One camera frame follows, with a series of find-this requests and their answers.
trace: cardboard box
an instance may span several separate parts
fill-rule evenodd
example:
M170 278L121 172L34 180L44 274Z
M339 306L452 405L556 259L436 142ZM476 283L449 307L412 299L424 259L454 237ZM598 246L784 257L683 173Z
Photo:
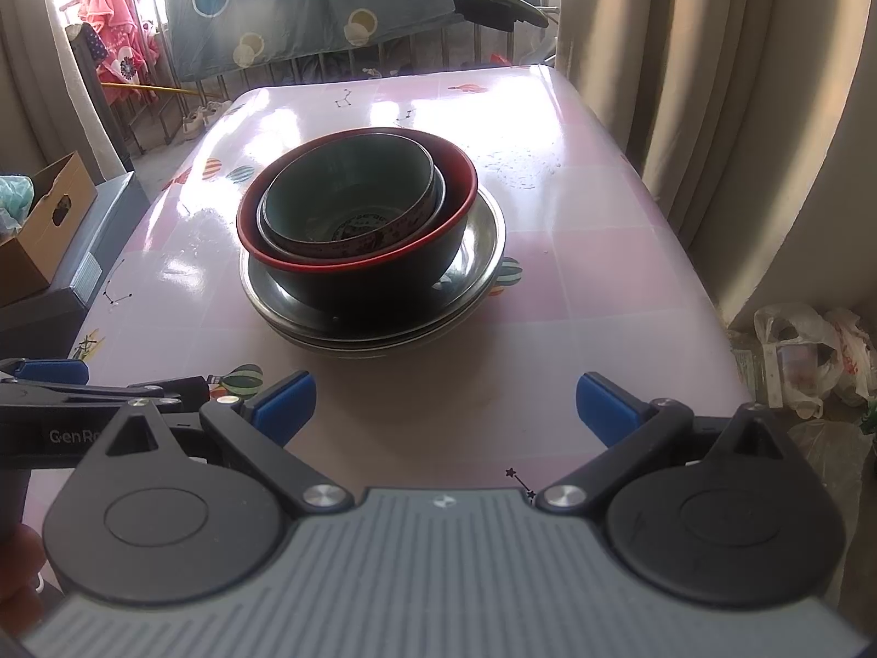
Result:
M85 213L98 195L79 153L32 177L31 213L0 243L0 306L48 287Z

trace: shoe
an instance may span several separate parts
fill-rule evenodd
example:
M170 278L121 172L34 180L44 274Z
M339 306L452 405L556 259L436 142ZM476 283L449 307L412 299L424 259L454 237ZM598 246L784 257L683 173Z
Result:
M199 106L183 119L183 140L194 141L204 132L204 108Z
M209 101L207 111L204 114L204 125L210 128L223 114L231 108L230 101Z

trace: finger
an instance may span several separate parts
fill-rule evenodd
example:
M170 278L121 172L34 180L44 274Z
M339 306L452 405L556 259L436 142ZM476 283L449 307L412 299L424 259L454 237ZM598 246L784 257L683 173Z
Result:
M0 604L0 626L13 638L36 624L43 613L39 594L32 586L25 586Z
M45 552L39 535L29 526L19 525L11 538L0 544L0 602L28 585L43 564Z

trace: metal plate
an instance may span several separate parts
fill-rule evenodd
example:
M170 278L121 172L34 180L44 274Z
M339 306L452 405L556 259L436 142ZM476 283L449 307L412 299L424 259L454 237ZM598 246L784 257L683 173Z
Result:
M408 315L365 322L313 309L283 290L247 252L241 252L240 279L250 303L284 338L313 350L361 355L444 333L446 326L462 321L493 286L504 248L503 213L493 196L479 189L457 256Z

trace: small bowl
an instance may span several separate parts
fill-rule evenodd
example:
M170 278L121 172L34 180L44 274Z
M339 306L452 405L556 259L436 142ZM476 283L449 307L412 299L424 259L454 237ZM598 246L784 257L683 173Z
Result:
M439 170L438 166L435 166L433 176L433 184L436 188L436 205L435 210L432 210L432 214L430 215L424 226L420 228L420 230L415 230L414 233L410 234L408 237L405 237L405 239L400 240L394 245L383 247L375 252L367 252L367 254L358 255L356 257L340 257L338 259L317 259L314 257L302 257L301 255L287 252L272 239L271 230L266 228L261 215L258 215L256 217L256 225L259 228L259 234L262 236L265 244L271 248L271 253L277 259L285 259L288 262L296 262L299 265L338 265L342 262L361 262L363 261L363 259L374 257L374 255L376 254L382 254L383 252L393 252L393 250L397 250L400 247L407 245L409 242L414 242L414 240L416 240L419 236L425 235L427 232L430 232L437 227L440 222L442 208L445 205L447 190L445 178L442 175L441 170Z
M367 129L399 134L400 129ZM244 191L236 220L244 249L271 271L275 281L300 302L336 315L374 314L400 303L409 303L441 277L456 256L466 215L478 195L478 173L472 161L456 145L437 135L405 129L403 135L427 148L444 174L447 197L435 230L392 252L335 265L298 264L277 259L259 234L256 213L259 201L275 176L291 160L323 144L327 139L363 132L339 131L303 144L275 160L253 179Z
M263 195L259 215L287 252L360 257L424 226L435 210L433 171L426 148L402 135L338 138L291 160Z

